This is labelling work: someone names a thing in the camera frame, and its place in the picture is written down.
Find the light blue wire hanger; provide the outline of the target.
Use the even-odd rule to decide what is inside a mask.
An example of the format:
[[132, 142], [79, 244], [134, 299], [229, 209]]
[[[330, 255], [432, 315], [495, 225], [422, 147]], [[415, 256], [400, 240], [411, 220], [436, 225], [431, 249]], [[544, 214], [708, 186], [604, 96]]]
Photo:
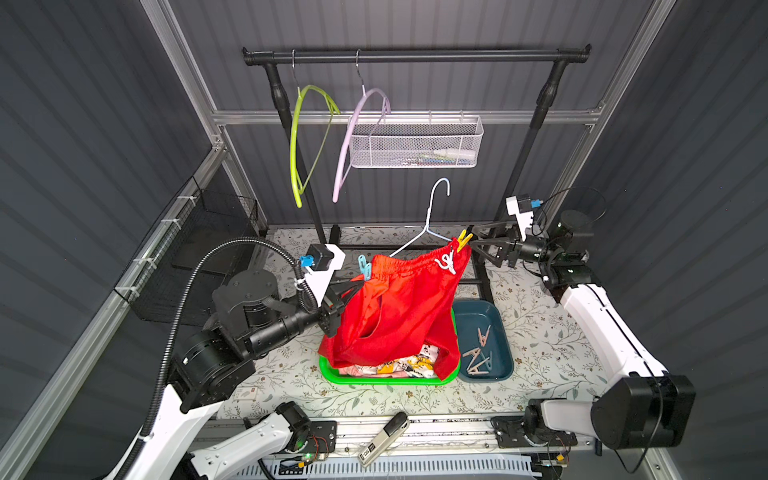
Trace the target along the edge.
[[431, 188], [431, 191], [430, 191], [430, 198], [429, 198], [428, 207], [426, 209], [424, 226], [422, 227], [422, 229], [413, 238], [411, 238], [409, 241], [407, 241], [404, 245], [402, 245], [398, 249], [396, 249], [393, 252], [391, 252], [390, 253], [390, 257], [396, 257], [401, 252], [409, 249], [417, 240], [419, 240], [424, 235], [429, 235], [429, 236], [435, 237], [437, 239], [444, 240], [445, 242], [450, 242], [451, 241], [450, 238], [445, 237], [442, 234], [439, 234], [439, 233], [437, 233], [437, 232], [435, 232], [435, 231], [433, 231], [431, 229], [431, 219], [432, 219], [432, 211], [433, 211], [433, 207], [434, 207], [435, 194], [436, 194], [436, 190], [437, 190], [438, 186], [441, 185], [441, 184], [444, 184], [445, 187], [446, 187], [446, 196], [447, 197], [451, 196], [451, 183], [450, 183], [450, 180], [448, 178], [446, 178], [446, 177], [439, 178], [433, 184], [433, 186]]

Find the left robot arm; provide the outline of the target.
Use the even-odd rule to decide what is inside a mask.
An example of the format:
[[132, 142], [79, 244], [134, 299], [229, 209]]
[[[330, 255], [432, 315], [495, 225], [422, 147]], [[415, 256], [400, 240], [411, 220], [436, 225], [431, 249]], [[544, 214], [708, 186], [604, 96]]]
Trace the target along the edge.
[[282, 246], [259, 237], [223, 242], [203, 256], [254, 245], [281, 257], [294, 274], [292, 296], [281, 299], [275, 277], [246, 269], [212, 294], [214, 314], [186, 342], [176, 342], [194, 283], [187, 282], [171, 322], [149, 410], [110, 479], [230, 479], [265, 457], [297, 454], [310, 435], [311, 422], [293, 401], [284, 402], [257, 424], [211, 447], [191, 445], [205, 424], [255, 372], [255, 362], [319, 326], [333, 337], [342, 313], [362, 287], [359, 280], [337, 281], [345, 261], [335, 244], [313, 244], [296, 258]]

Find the yellow clothespin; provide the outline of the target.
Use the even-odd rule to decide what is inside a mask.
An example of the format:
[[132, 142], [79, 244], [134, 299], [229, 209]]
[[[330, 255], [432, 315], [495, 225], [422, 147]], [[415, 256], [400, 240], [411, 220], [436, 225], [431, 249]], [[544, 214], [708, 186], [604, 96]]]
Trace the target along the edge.
[[469, 232], [467, 229], [464, 229], [461, 234], [457, 237], [458, 246], [456, 249], [456, 252], [461, 252], [466, 245], [470, 242], [472, 239], [473, 234]]

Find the salmon clothespin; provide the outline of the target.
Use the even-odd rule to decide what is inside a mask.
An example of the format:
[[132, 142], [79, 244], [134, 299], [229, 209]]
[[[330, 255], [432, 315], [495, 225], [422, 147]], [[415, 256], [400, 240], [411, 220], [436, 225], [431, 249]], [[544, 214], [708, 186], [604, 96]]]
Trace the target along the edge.
[[482, 330], [481, 328], [477, 329], [477, 336], [480, 347], [485, 347], [487, 345], [488, 338], [490, 336], [490, 330], [490, 325], [488, 325], [485, 330]]

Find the red shorts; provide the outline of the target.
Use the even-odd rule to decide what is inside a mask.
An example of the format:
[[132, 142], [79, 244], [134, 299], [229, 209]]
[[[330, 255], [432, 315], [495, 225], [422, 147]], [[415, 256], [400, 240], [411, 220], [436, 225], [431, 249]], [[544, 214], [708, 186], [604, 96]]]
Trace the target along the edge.
[[373, 258], [373, 274], [347, 305], [333, 338], [319, 355], [340, 369], [374, 366], [416, 355], [424, 344], [439, 348], [435, 373], [445, 378], [460, 352], [452, 305], [470, 260], [471, 248], [456, 252], [457, 238], [444, 247], [402, 260]]

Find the pink clothespin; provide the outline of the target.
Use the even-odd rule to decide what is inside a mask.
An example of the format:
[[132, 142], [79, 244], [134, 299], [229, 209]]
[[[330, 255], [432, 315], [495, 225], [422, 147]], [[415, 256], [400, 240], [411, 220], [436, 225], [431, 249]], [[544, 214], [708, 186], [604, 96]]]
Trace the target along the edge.
[[474, 349], [467, 350], [462, 354], [463, 357], [471, 357], [472, 359], [476, 359], [481, 353], [481, 349], [479, 347], [476, 347]]

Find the teal clothespin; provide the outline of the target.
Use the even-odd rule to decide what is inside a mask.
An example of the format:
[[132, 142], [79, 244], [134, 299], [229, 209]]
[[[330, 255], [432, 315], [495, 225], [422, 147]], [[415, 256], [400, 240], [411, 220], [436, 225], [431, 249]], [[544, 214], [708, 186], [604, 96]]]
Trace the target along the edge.
[[480, 363], [476, 365], [476, 370], [481, 373], [489, 373], [493, 368], [493, 358], [491, 355], [484, 357]]

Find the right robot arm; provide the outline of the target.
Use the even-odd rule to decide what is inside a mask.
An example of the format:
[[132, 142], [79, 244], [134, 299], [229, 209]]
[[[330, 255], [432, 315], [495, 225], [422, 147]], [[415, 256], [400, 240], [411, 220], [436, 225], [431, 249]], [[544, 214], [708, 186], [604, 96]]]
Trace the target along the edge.
[[693, 383], [673, 375], [642, 344], [613, 306], [588, 266], [585, 245], [594, 219], [566, 210], [549, 228], [535, 232], [534, 210], [506, 221], [471, 226], [473, 254], [501, 266], [519, 262], [538, 268], [542, 286], [579, 325], [606, 372], [606, 389], [593, 400], [540, 398], [529, 402], [521, 429], [527, 441], [546, 447], [561, 434], [580, 434], [615, 454], [637, 450], [636, 473], [653, 449], [678, 446], [696, 399]]

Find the comic print shorts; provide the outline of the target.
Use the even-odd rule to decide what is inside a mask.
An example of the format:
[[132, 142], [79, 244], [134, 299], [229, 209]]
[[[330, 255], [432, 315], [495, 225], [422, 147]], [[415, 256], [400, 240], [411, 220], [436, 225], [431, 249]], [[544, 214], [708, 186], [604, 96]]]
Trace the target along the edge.
[[375, 375], [382, 378], [433, 379], [435, 364], [439, 358], [437, 346], [424, 344], [416, 355], [402, 357], [375, 368]]

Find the pink tie-dye shorts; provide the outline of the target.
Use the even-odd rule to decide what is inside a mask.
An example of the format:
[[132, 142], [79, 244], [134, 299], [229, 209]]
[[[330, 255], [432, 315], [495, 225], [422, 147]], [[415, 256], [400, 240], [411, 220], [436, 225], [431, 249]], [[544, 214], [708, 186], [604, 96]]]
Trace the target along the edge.
[[340, 368], [338, 374], [353, 378], [383, 378], [388, 376], [388, 373], [381, 373], [377, 367], [360, 365]]

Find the blue clothespin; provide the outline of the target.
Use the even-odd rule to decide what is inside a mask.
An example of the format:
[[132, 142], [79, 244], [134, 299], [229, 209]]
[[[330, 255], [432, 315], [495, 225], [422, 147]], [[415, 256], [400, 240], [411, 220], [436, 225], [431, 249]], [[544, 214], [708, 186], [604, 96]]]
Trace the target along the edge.
[[358, 256], [358, 267], [360, 274], [363, 276], [363, 280], [370, 281], [373, 274], [373, 264], [369, 261], [366, 255], [361, 254]]

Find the beige clothespin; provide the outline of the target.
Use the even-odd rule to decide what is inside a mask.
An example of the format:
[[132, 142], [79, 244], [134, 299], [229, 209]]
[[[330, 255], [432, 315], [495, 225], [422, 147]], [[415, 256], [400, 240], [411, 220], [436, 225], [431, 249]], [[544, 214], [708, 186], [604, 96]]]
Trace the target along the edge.
[[468, 366], [466, 373], [470, 376], [488, 375], [490, 371], [487, 369], [488, 359], [485, 359], [479, 363], [472, 363]]

